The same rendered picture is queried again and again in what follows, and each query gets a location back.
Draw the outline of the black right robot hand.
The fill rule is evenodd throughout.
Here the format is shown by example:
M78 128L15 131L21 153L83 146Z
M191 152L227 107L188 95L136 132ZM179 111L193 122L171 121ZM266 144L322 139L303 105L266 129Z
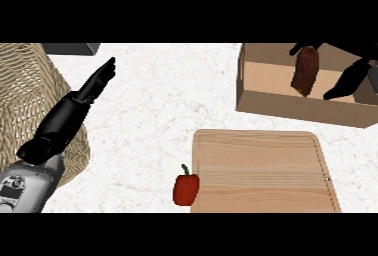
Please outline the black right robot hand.
M369 64L369 61L371 60L378 61L378 43L329 42L329 45L341 49L347 53L356 55L359 57L359 60L343 71L343 74L338 78L338 81L334 87L323 94L325 100L350 96L356 92L368 76L369 70L372 69L372 65ZM313 46L316 49L319 49L319 47L322 46L322 43L320 42L297 43L292 49L289 50L289 55L297 56L300 50L306 46Z

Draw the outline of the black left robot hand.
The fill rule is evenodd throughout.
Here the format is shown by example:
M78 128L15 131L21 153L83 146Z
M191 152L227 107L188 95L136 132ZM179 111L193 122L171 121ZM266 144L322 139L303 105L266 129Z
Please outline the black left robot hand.
M115 76L115 58L99 67L78 91L71 91L47 113L34 138L16 156L30 164L43 164L68 147L84 122L89 109Z

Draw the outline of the cardboard box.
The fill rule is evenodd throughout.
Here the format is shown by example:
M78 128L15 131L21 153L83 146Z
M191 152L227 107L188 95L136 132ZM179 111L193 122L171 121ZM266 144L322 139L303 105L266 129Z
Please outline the cardboard box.
M236 110L357 128L378 123L378 95L369 78L347 97L325 100L344 69L357 56L323 44L319 48L320 68L307 97L291 87L295 57L294 43L244 43L236 79Z

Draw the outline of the wooden cutting board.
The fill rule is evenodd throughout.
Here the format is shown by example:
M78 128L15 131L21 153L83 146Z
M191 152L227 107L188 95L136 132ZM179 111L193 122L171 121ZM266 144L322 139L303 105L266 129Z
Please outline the wooden cutting board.
M341 211L318 137L310 132L195 132L193 212Z

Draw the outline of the tan wicker basket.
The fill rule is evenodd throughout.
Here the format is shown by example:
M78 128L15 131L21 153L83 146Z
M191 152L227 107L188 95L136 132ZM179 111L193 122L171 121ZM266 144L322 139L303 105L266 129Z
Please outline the tan wicker basket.
M0 172L71 87L40 43L0 43Z

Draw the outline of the dark grey block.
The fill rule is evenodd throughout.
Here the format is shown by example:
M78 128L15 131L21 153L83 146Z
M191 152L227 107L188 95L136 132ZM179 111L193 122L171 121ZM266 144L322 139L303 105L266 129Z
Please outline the dark grey block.
M99 43L43 43L47 54L93 56L98 52Z

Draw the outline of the red bell pepper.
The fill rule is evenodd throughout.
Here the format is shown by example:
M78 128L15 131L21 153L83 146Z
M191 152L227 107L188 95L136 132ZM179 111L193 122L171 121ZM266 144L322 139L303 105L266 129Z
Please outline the red bell pepper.
M182 165L182 169L183 175L177 176L173 188L173 201L179 206L191 206L199 190L199 177L189 173L186 165Z

